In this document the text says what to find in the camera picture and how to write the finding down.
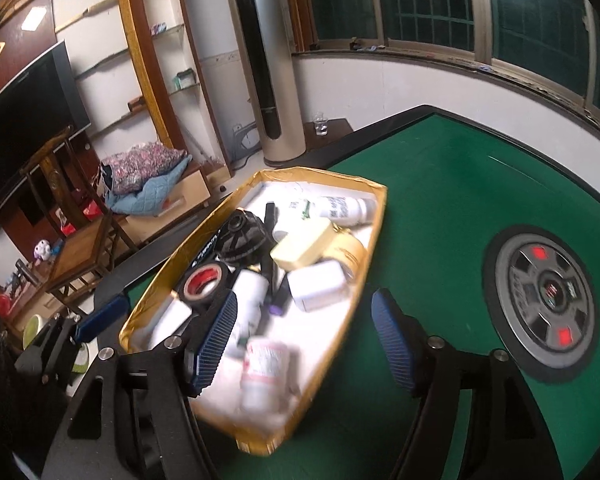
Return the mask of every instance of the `red light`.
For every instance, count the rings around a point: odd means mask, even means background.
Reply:
[[[544,247],[536,246],[531,249],[531,252],[538,260],[546,260],[549,256],[544,250]]]
[[[573,342],[569,327],[558,329],[558,340],[560,341],[560,346],[569,346]]]

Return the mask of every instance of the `green table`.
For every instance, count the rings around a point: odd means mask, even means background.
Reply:
[[[490,240],[512,224],[540,226],[576,251],[600,310],[600,201],[529,151],[434,112],[421,110],[419,121],[410,116],[409,127],[400,127],[409,122],[404,116],[383,121],[381,131],[365,128],[348,144],[343,139],[300,161],[386,185],[384,224],[349,335],[292,439],[261,458],[202,426],[223,479],[387,478],[417,402],[392,379],[370,318],[370,294],[389,288],[427,333],[458,349],[500,348],[483,298],[482,263]],[[564,476],[575,478],[600,446],[600,340],[573,381],[527,380]],[[470,393],[461,401],[448,479],[461,462]]]

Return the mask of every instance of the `shelf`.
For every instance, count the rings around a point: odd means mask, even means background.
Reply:
[[[83,10],[80,14],[76,14],[71,19],[64,22],[62,25],[58,25],[56,27],[56,34],[65,30],[70,25],[79,22],[83,18],[88,18],[89,16],[95,16],[104,10],[107,10],[113,6],[118,4],[118,0],[100,0],[99,2],[95,2],[93,5],[90,5],[86,9]]]
[[[185,88],[181,88],[180,90],[175,90],[173,92],[170,92],[169,96],[176,95],[180,92],[184,92],[185,90],[188,90],[190,88],[194,88],[197,86],[200,86],[200,82],[197,82],[197,83],[187,86]],[[138,107],[134,111],[128,112],[128,113],[124,114],[123,116],[117,118],[112,123],[107,124],[107,126],[105,126],[103,129],[90,135],[89,138],[96,139],[97,137],[104,136],[104,135],[108,134],[111,130],[113,130],[116,126],[120,126],[120,124],[124,123],[126,120],[129,120],[131,117],[135,117],[136,115],[139,115],[139,114],[143,113],[144,111],[146,111],[146,105]]]
[[[180,23],[178,25],[175,25],[174,27],[170,27],[167,30],[160,32],[158,34],[156,34],[155,36],[153,36],[154,39],[156,38],[161,38],[163,36],[168,36],[170,34],[173,34],[174,32],[179,32],[184,28],[184,24]],[[75,80],[76,81],[80,81],[80,79],[83,79],[85,77],[87,77],[90,73],[95,72],[97,69],[99,69],[101,66],[113,61],[114,59],[120,57],[120,56],[124,56],[126,53],[129,52],[129,48],[126,47],[123,50],[119,50],[117,52],[114,52],[113,54],[109,54],[107,57],[99,60],[99,62],[97,62],[94,65],[91,65],[90,67],[88,67],[87,69],[83,70],[82,72],[80,72],[79,74],[75,75]]]

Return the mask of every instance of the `television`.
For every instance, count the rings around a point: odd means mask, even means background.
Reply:
[[[69,125],[77,135],[90,121],[62,41],[0,90],[0,208],[23,183],[20,168]]]

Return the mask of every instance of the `glass of water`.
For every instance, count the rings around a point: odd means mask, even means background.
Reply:
[[[327,134],[327,123],[329,120],[324,116],[322,112],[318,112],[314,115],[314,127],[315,134],[319,137],[323,137]]]

